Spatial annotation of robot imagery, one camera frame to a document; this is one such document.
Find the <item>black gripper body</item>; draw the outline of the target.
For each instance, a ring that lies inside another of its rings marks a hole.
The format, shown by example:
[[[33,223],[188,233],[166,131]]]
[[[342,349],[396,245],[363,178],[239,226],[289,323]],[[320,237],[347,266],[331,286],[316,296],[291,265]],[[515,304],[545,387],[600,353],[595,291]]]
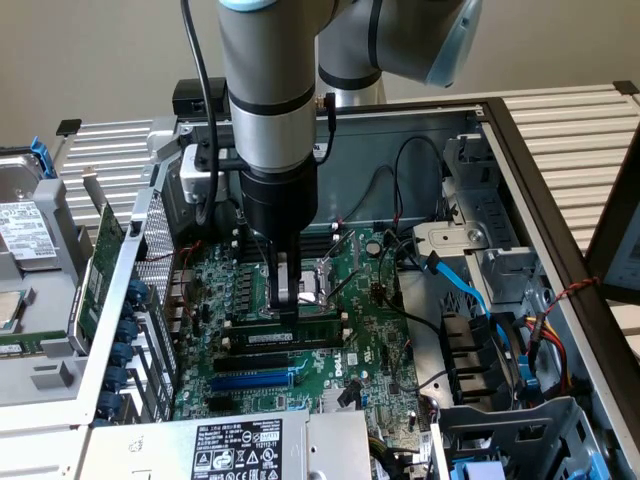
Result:
[[[272,243],[293,243],[316,215],[315,164],[284,173],[244,171],[240,186],[249,225]]]

